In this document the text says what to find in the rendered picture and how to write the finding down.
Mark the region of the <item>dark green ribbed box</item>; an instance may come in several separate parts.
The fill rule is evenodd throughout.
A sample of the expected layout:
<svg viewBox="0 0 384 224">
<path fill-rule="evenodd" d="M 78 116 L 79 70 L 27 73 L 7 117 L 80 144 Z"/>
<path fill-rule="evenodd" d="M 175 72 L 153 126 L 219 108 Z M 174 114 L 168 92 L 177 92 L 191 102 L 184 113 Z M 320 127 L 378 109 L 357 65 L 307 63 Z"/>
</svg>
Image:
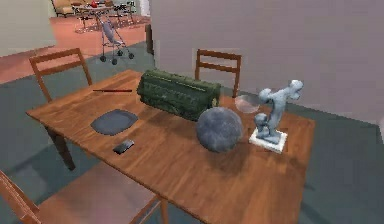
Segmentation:
<svg viewBox="0 0 384 224">
<path fill-rule="evenodd" d="M 141 76 L 137 94 L 149 106 L 197 121 L 204 111 L 219 105 L 221 85 L 152 69 Z"/>
</svg>

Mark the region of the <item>grey round ball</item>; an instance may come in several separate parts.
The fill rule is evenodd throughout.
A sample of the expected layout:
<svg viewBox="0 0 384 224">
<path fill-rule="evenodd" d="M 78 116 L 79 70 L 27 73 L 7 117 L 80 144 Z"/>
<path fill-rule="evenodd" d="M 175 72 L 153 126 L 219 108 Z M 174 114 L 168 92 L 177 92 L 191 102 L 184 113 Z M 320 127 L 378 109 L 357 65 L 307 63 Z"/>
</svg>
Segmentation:
<svg viewBox="0 0 384 224">
<path fill-rule="evenodd" d="M 225 107 L 204 111 L 196 123 L 199 143 L 215 153 L 231 151 L 243 135 L 242 121 L 237 113 Z"/>
</svg>

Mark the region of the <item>brown wooden chair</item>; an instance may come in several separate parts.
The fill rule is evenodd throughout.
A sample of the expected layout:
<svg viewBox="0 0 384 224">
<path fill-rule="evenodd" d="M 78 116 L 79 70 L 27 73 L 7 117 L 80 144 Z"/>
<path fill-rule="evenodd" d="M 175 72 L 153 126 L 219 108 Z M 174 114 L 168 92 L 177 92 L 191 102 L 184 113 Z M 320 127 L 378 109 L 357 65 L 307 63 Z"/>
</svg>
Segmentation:
<svg viewBox="0 0 384 224">
<path fill-rule="evenodd" d="M 71 55 L 77 55 L 78 59 L 76 61 L 73 61 L 73 62 L 65 63 L 62 65 L 56 65 L 54 67 L 46 68 L 43 70 L 40 70 L 38 68 L 39 63 L 48 62 L 48 61 L 68 57 Z M 50 95 L 44 81 L 43 81 L 43 76 L 52 75 L 54 73 L 63 72 L 65 70 L 69 70 L 69 69 L 81 66 L 83 68 L 84 73 L 85 73 L 88 85 L 93 84 L 88 66 L 87 66 L 86 61 L 85 61 L 85 58 L 84 58 L 84 56 L 83 56 L 83 54 L 79 48 L 72 48 L 72 49 L 67 49 L 67 50 L 49 53 L 49 54 L 45 54 L 45 55 L 33 56 L 33 57 L 29 58 L 29 62 L 30 62 L 31 67 L 34 71 L 34 74 L 35 74 L 36 80 L 39 84 L 39 87 L 40 87 L 43 95 L 45 96 L 45 99 L 48 102 L 51 102 L 52 98 L 51 98 L 51 95 Z"/>
<path fill-rule="evenodd" d="M 105 164 L 40 204 L 0 170 L 0 196 L 22 224 L 144 224 L 159 206 L 154 193 Z"/>
<path fill-rule="evenodd" d="M 230 67 L 230 66 L 224 66 L 224 65 L 213 64 L 208 62 L 202 62 L 201 61 L 202 56 L 235 61 L 236 66 Z M 206 49 L 198 49 L 196 53 L 196 62 L 195 62 L 195 79 L 196 80 L 200 79 L 201 68 L 233 73 L 235 75 L 235 81 L 233 86 L 232 97 L 236 98 L 238 95 L 239 83 L 240 83 L 241 62 L 242 62 L 242 56 L 238 54 L 218 52 L 218 51 L 206 50 Z"/>
</svg>

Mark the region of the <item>clear glass bowl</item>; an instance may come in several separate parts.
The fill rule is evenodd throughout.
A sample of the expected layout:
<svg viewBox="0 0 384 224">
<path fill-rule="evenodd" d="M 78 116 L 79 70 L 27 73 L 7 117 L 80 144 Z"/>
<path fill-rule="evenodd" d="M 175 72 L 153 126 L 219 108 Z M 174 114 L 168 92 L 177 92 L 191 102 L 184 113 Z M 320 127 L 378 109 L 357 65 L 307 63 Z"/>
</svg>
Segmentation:
<svg viewBox="0 0 384 224">
<path fill-rule="evenodd" d="M 254 113 L 260 107 L 258 100 L 250 95 L 237 96 L 235 98 L 235 106 L 243 113 Z"/>
</svg>

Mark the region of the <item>brown wooden dining table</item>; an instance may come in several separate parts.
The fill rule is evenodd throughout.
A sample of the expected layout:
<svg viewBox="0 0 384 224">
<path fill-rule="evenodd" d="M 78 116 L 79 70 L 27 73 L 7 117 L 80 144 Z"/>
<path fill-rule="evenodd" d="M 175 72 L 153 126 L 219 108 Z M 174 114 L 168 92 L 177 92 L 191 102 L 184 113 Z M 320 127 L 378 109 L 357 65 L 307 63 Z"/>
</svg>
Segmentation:
<svg viewBox="0 0 384 224">
<path fill-rule="evenodd" d="M 228 153 L 212 153 L 199 144 L 193 122 L 143 104 L 136 93 L 139 80 L 139 73 L 126 70 L 28 114 L 205 224 L 298 223 L 313 120 L 283 115 L 280 128 L 288 139 L 281 154 L 246 138 Z M 114 136 L 90 126 L 115 109 L 138 120 Z M 134 141 L 131 148 L 122 154 L 113 151 L 128 139 Z"/>
</svg>

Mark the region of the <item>black phone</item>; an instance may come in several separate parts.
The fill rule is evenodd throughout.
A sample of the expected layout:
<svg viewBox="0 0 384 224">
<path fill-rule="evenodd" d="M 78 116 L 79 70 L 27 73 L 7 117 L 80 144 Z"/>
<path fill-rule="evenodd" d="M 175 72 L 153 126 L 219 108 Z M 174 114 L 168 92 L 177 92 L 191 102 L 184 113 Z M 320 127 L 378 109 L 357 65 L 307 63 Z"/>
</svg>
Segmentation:
<svg viewBox="0 0 384 224">
<path fill-rule="evenodd" d="M 122 154 L 124 153 L 125 151 L 127 151 L 129 148 L 131 148 L 132 146 L 134 145 L 134 141 L 133 140 L 125 140 L 123 141 L 121 144 L 119 144 L 118 146 L 116 146 L 113 151 L 117 154 Z"/>
</svg>

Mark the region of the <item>dark grey plate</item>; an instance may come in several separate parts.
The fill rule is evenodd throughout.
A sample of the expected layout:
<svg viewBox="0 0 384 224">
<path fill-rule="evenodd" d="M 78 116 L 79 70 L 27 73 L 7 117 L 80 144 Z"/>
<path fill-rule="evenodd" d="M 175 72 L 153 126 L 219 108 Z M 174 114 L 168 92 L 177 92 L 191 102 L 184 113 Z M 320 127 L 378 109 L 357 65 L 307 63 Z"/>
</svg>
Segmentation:
<svg viewBox="0 0 384 224">
<path fill-rule="evenodd" d="M 114 136 L 130 128 L 137 120 L 138 117 L 135 114 L 125 110 L 115 109 L 95 119 L 90 126 L 97 133 Z"/>
</svg>

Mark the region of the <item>grey figure statue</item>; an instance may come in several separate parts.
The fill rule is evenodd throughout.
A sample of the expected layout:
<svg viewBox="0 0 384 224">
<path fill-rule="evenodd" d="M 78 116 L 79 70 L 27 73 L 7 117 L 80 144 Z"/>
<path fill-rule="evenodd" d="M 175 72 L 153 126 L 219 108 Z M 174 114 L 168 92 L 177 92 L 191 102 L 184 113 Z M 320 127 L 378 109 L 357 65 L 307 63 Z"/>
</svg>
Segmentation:
<svg viewBox="0 0 384 224">
<path fill-rule="evenodd" d="M 288 134 L 278 131 L 277 127 L 285 111 L 287 100 L 298 100 L 303 87 L 302 81 L 291 80 L 287 87 L 277 92 L 265 88 L 259 93 L 259 99 L 262 103 L 272 103 L 272 110 L 269 114 L 258 113 L 254 116 L 256 128 L 249 138 L 251 144 L 278 154 L 283 152 Z"/>
</svg>

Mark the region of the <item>grey baby stroller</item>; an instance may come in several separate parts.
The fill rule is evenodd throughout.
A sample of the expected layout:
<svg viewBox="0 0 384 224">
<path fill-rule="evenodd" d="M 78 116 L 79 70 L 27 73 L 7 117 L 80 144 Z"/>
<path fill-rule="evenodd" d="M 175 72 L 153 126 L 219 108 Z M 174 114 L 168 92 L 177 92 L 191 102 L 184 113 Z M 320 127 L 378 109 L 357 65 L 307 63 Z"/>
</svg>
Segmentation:
<svg viewBox="0 0 384 224">
<path fill-rule="evenodd" d="M 123 50 L 127 51 L 128 58 L 133 59 L 135 55 L 128 49 L 128 46 L 123 41 L 121 35 L 115 30 L 109 18 L 102 19 L 102 15 L 98 13 L 96 15 L 97 21 L 101 25 L 101 38 L 102 38 L 102 55 L 100 61 L 105 62 L 107 57 L 105 56 L 105 48 L 112 48 L 112 60 L 113 65 L 117 64 L 117 56 L 123 56 Z"/>
</svg>

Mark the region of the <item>pale far table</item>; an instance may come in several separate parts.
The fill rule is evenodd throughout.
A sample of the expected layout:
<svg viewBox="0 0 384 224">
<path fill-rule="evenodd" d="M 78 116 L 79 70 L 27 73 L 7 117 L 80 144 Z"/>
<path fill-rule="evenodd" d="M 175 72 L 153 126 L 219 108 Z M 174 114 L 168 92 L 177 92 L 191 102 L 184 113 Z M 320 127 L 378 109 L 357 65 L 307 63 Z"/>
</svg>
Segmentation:
<svg viewBox="0 0 384 224">
<path fill-rule="evenodd" d="M 72 10 L 80 24 L 75 26 L 76 33 L 86 33 L 101 29 L 100 18 L 113 9 L 105 4 L 96 4 L 96 8 L 90 4 L 73 3 Z"/>
</svg>

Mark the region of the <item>tan sofa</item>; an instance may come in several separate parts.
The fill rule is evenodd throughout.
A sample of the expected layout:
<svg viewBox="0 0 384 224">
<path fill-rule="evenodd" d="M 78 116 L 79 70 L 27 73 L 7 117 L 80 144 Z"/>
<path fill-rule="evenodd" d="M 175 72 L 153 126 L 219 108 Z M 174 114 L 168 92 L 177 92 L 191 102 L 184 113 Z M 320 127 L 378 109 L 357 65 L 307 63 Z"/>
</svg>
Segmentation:
<svg viewBox="0 0 384 224">
<path fill-rule="evenodd" d="M 67 17 L 74 13 L 71 0 L 51 0 L 57 16 Z"/>
</svg>

